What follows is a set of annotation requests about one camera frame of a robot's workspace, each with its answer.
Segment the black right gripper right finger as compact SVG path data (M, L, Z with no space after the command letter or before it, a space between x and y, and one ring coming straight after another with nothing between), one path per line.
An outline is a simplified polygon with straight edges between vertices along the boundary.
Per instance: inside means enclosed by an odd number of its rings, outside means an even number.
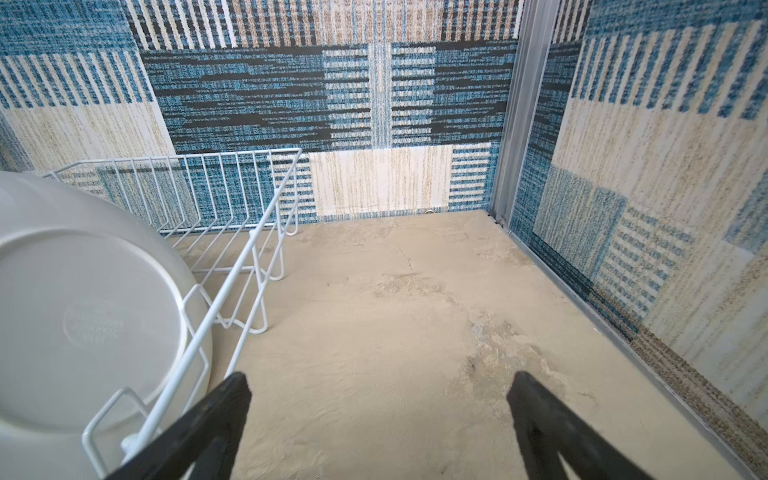
M530 479L648 479L650 475L526 371L508 391L515 434Z

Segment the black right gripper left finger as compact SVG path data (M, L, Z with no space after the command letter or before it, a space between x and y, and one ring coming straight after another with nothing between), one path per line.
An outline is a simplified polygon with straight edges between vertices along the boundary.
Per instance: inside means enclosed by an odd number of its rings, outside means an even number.
M229 479L252 398L247 377L234 372L111 479Z

